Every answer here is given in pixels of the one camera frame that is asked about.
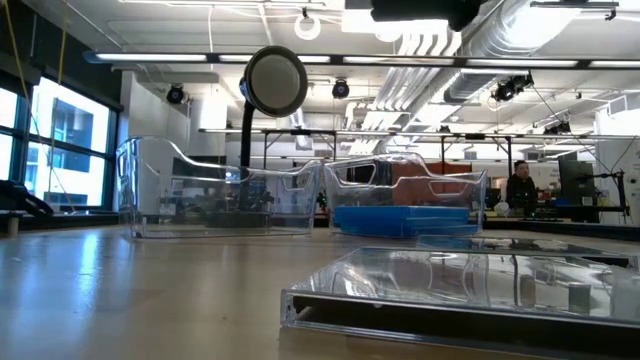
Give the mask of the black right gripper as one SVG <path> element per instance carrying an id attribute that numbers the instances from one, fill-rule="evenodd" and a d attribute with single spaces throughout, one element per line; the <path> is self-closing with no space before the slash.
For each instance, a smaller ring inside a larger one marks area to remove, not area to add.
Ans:
<path id="1" fill-rule="evenodd" d="M 376 22 L 446 20 L 461 31 L 479 14 L 484 0 L 371 0 L 370 14 Z"/>

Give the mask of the blue jewel case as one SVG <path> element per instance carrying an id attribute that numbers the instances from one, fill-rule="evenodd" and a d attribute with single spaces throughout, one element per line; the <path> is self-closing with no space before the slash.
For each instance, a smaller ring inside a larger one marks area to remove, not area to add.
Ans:
<path id="1" fill-rule="evenodd" d="M 463 236 L 473 235 L 481 229 L 474 225 L 437 226 L 426 228 L 366 228 L 342 230 L 342 233 L 353 236 L 385 237 L 385 238 L 417 238 L 420 236 Z"/>
<path id="2" fill-rule="evenodd" d="M 340 220 L 339 228 L 343 231 L 354 232 L 401 232 L 403 230 L 415 230 L 427 227 L 437 227 L 445 225 L 468 225 L 468 221 L 458 218 L 428 217 L 428 218 L 405 218 L 395 220 Z"/>
<path id="3" fill-rule="evenodd" d="M 442 206 L 339 206 L 334 210 L 334 218 L 404 219 L 418 217 L 454 217 L 467 219 L 470 211 L 465 207 Z"/>

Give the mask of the overhead light bar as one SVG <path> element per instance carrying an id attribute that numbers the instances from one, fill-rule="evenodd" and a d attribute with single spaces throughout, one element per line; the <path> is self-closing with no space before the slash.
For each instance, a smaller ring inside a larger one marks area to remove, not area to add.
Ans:
<path id="1" fill-rule="evenodd" d="M 108 53 L 87 51 L 84 59 L 93 64 L 245 64 L 246 53 Z M 319 55 L 299 57 L 305 65 L 363 67 L 434 67 L 466 69 L 640 71 L 640 60 L 632 59 L 552 59 L 552 58 L 479 58 L 460 56 L 399 55 Z"/>

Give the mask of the clear plastic bin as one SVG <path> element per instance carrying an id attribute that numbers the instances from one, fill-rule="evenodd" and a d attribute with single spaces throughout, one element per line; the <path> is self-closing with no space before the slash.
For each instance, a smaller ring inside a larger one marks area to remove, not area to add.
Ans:
<path id="1" fill-rule="evenodd" d="M 339 206 L 465 207 L 468 225 L 482 231 L 487 173 L 437 174 L 418 154 L 382 154 L 325 165 L 324 189 L 329 226 L 336 233 L 344 234 L 334 218 Z"/>
<path id="2" fill-rule="evenodd" d="M 312 231 L 322 163 L 265 170 L 198 161 L 160 137 L 117 150 L 118 212 L 134 239 L 302 235 Z"/>

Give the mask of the black desk lamp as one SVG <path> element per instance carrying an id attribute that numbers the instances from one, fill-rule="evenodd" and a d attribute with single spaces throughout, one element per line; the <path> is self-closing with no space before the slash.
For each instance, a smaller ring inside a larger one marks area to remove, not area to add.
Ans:
<path id="1" fill-rule="evenodd" d="M 250 168 L 251 136 L 255 112 L 272 118 L 298 110 L 306 98 L 308 77 L 298 56 L 283 46 L 258 50 L 245 66 L 239 87 L 245 98 L 240 142 L 239 187 L 231 195 L 231 208 L 215 205 L 206 224 L 220 228 L 263 228 L 268 225 L 273 197 L 266 179 Z"/>

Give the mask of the person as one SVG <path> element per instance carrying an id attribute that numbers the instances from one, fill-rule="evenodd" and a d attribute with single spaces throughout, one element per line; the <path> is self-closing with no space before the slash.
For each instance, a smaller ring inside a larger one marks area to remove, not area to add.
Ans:
<path id="1" fill-rule="evenodd" d="M 535 214 L 537 190 L 530 176 L 529 165 L 524 160 L 514 163 L 514 173 L 509 176 L 506 185 L 506 202 L 511 209 L 520 209 L 525 217 Z"/>

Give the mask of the black computer monitor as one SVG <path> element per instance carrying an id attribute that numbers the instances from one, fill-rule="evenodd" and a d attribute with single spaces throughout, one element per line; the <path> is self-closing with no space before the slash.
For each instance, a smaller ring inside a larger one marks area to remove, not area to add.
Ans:
<path id="1" fill-rule="evenodd" d="M 596 202 L 593 166 L 577 160 L 561 160 L 559 174 L 562 197 L 570 206 L 592 206 Z"/>

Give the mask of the white cabinet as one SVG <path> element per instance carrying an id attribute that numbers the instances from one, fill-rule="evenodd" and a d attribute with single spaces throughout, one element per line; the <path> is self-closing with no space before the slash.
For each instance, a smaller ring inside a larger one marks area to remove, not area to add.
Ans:
<path id="1" fill-rule="evenodd" d="M 601 178 L 595 181 L 597 189 L 604 195 L 604 206 L 621 205 L 619 186 L 624 187 L 625 205 L 628 213 L 603 212 L 600 222 L 606 225 L 629 225 L 640 227 L 640 138 L 631 140 L 604 140 L 596 144 L 595 154 L 599 162 L 597 173 L 623 172 L 623 179 Z"/>

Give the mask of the silver ventilation duct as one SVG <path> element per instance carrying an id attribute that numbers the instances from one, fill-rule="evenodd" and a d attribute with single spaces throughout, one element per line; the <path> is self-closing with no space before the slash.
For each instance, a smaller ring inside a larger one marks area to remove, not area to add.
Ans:
<path id="1" fill-rule="evenodd" d="M 581 12 L 577 8 L 532 7 L 533 1 L 504 0 L 462 47 L 467 57 L 529 57 L 557 37 Z M 497 73 L 452 74 L 445 103 L 464 103 L 486 89 Z"/>

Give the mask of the black background rig frame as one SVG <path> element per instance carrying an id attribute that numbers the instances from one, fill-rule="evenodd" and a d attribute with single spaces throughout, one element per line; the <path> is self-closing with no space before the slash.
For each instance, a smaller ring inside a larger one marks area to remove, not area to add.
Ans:
<path id="1" fill-rule="evenodd" d="M 290 135 L 290 136 L 331 136 L 333 141 L 329 143 L 330 147 L 334 151 L 333 159 L 337 158 L 337 139 L 340 136 L 350 137 L 364 137 L 368 138 L 394 138 L 394 137 L 409 137 L 409 138 L 435 138 L 441 146 L 441 161 L 446 161 L 446 149 L 445 143 L 448 138 L 456 140 L 464 140 L 465 142 L 479 142 L 484 140 L 492 140 L 496 146 L 507 154 L 508 170 L 512 172 L 513 167 L 513 150 L 512 144 L 514 138 L 523 138 L 523 135 L 512 134 L 489 134 L 489 133 L 447 133 L 447 132 L 402 132 L 402 131 L 349 131 L 349 130 L 322 130 L 322 129 L 260 129 L 253 130 L 255 134 L 262 134 L 264 136 L 265 145 L 263 160 L 266 160 L 266 153 L 269 147 L 268 137 L 271 134 L 277 135 Z"/>

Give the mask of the dark-framed window wall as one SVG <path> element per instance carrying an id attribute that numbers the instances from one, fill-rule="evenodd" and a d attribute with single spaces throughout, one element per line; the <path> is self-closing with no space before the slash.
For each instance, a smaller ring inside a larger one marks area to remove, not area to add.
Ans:
<path id="1" fill-rule="evenodd" d="M 0 82 L 0 180 L 56 210 L 107 209 L 118 114 L 42 77 Z"/>

